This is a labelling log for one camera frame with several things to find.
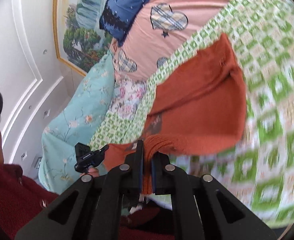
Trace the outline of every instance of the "green checkered fabric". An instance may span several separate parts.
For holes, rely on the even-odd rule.
[[[99,149],[107,143],[130,143],[138,138],[156,86],[221,33],[228,34],[247,84],[243,139],[217,155],[171,156],[171,161],[195,176],[212,174],[270,227],[282,227],[294,221],[292,0],[232,0],[148,79],[135,117],[129,121],[108,112],[90,146]]]

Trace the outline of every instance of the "light blue floral quilt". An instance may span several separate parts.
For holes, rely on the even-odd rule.
[[[114,82],[112,54],[108,52],[91,68],[64,111],[45,128],[39,180],[47,190],[61,194],[79,178],[74,169],[74,146],[88,144],[105,118]],[[103,165],[98,169],[101,175],[106,173]]]

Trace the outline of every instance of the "hand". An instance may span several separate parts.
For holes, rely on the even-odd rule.
[[[80,176],[83,176],[85,174],[89,174],[89,175],[93,176],[94,178],[96,178],[96,177],[99,177],[99,170],[96,168],[90,167],[88,169],[88,173],[83,173]]]

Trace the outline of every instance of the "plaid heart print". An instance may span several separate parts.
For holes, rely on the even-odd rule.
[[[181,31],[188,25],[188,18],[182,12],[173,12],[166,3],[151,7],[150,20],[153,29]]]
[[[137,64],[132,59],[127,58],[123,49],[118,53],[118,66],[120,71],[135,72],[137,71]]]
[[[157,60],[157,68],[161,67],[163,64],[167,62],[168,58],[167,57],[160,57]]]

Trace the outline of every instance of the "landscape painting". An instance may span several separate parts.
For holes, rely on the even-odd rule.
[[[106,0],[54,0],[53,27],[57,58],[82,75],[109,49],[112,36],[99,29]]]

